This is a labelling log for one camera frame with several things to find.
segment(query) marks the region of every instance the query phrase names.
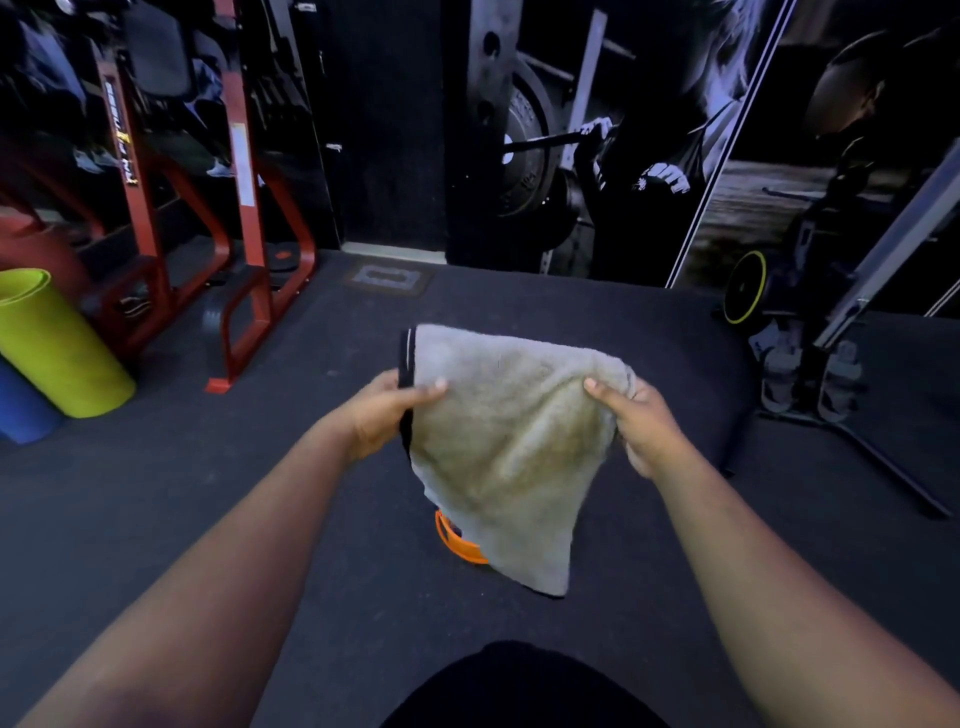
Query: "gym floor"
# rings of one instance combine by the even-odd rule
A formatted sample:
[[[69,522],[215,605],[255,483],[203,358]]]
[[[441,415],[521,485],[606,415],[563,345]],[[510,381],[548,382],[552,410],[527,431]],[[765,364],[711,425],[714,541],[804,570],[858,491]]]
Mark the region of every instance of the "gym floor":
[[[688,292],[438,266],[418,298],[321,271],[225,396],[203,392],[194,308],[144,356],[133,401],[33,446],[0,443],[0,723],[10,724],[318,417],[432,322],[622,357],[716,458],[753,392],[749,355]],[[853,426],[960,509],[960,322],[875,315]],[[737,490],[781,536],[960,688],[960,531],[929,521],[834,436],[761,422]],[[753,726],[660,500],[615,454],[548,599],[440,543],[399,443],[338,493],[256,725],[372,726],[497,640],[607,673],[671,726]],[[455,725],[456,716],[451,716]]]

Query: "yellow foam roller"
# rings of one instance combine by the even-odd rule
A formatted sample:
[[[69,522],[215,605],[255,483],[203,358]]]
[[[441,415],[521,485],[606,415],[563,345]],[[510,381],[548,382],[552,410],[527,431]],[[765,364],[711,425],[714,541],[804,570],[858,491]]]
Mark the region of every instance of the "yellow foam roller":
[[[0,353],[70,417],[103,415],[136,390],[50,274],[37,268],[0,271]]]

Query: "orange band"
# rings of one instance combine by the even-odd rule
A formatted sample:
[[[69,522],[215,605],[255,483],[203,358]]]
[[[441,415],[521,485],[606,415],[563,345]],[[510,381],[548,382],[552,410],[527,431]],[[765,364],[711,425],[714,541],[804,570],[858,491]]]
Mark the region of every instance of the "orange band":
[[[490,563],[487,561],[487,557],[481,552],[480,546],[460,538],[457,532],[453,530],[453,523],[439,510],[434,514],[434,521],[437,523],[437,533],[440,534],[441,541],[446,544],[447,548],[457,554],[457,556],[464,561],[469,561],[471,564]]]

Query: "towel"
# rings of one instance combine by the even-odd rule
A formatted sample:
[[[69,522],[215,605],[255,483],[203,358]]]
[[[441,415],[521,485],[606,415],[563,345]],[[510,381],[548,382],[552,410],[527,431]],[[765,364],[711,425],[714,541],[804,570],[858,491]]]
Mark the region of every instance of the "towel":
[[[563,596],[573,526],[616,432],[583,379],[631,397],[633,371],[593,350],[433,325],[400,348],[400,386],[450,382],[400,426],[424,493],[496,570]]]

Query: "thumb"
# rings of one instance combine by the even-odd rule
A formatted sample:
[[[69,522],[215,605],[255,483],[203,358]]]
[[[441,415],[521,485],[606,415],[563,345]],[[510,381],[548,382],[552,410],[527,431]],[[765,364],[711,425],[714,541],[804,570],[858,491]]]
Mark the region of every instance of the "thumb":
[[[402,409],[412,409],[421,404],[429,404],[443,398],[448,384],[446,379],[437,379],[433,384],[419,387],[407,387],[391,392],[394,404]]]
[[[584,389],[587,390],[587,394],[593,397],[595,400],[601,401],[606,404],[613,414],[617,417],[623,417],[627,414],[631,402],[626,397],[621,395],[611,386],[599,382],[596,379],[588,376],[584,379]]]

